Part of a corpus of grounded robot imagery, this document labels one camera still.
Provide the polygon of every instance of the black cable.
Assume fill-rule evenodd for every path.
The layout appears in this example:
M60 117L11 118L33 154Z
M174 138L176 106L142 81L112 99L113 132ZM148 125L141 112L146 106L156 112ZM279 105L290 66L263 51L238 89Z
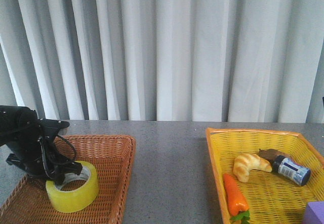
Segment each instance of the black cable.
M46 147L46 145L44 143L44 139L46 139L46 138L45 138L45 135L43 133L43 137L41 139L39 139L39 143L40 143L40 147L41 147L41 150L42 150L42 159L43 159L44 170L45 170L45 173L46 173L47 177L49 177L51 179L55 178L54 177L55 174L50 172L50 170L48 168L48 165L47 165L47 159L51 163L53 163L54 165L61 165L61 166L73 163L76 160L76 149L75 149L75 147L67 139L65 139L64 137L59 136L59 135L57 135L57 137L60 138L61 140L63 140L69 147L71 147L71 149L72 149L72 151L74 153L74 157L72 159L69 159L66 162L55 161L52 158L52 155L50 154L48 147Z
M72 159L69 159L68 161L66 161L66 162L57 162L57 161L55 161L55 160L53 160L53 159L51 159L50 157L49 157L49 160L50 160L50 162L52 162L53 164L55 164L55 165L66 165L66 164L70 164L70 163L73 163L75 160L76 160L76 149L75 149L75 147L67 140L67 139L65 139L64 137L62 137L62 136L59 136L59 135L56 135L58 138L60 138L62 141L64 141L71 149L72 149L72 151L73 151L73 153L74 153L74 157L72 158Z

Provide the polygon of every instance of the tape roll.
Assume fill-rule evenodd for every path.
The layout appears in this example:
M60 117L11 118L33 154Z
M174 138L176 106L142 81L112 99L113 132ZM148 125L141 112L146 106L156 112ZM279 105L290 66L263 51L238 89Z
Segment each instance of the tape roll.
M82 210L90 205L99 193L97 170L94 165L85 161L76 162L83 166L80 175L66 173L62 185L56 185L54 181L46 181L48 196L57 211L71 213ZM86 182L72 191L61 190L67 183L75 180L85 180Z

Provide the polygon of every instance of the croissant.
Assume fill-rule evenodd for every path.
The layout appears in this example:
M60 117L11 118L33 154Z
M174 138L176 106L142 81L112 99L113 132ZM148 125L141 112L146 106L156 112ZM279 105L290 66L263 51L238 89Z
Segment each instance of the croissant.
M266 172L272 171L270 162L256 154L244 153L235 158L233 173L239 181L246 183L252 169Z

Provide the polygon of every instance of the woven basket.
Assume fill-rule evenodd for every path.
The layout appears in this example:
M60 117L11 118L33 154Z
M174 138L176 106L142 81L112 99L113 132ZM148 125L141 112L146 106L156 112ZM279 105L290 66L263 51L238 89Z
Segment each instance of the woven basket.
M45 181L25 176L0 208L1 224L99 224L121 223L135 155L131 136L65 136L77 151L77 160L92 163L98 172L99 194L85 209L74 213L56 211L47 196ZM72 157L63 141L60 153Z
M223 174L234 176L234 159L242 153L277 149L312 171L309 182L302 187L277 173L258 170L250 171L247 183L237 181L250 206L251 224L300 224L307 203L324 200L324 158L300 133L207 128L206 135L224 224L230 224L230 214Z

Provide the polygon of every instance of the table surface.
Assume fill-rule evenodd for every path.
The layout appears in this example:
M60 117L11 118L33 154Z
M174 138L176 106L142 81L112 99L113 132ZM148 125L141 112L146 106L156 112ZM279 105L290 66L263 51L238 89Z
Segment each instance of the table surface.
M67 135L131 135L136 155L124 224L222 223L205 130L254 128L300 132L324 155L324 125L191 121L70 120ZM24 172L0 148L0 205Z

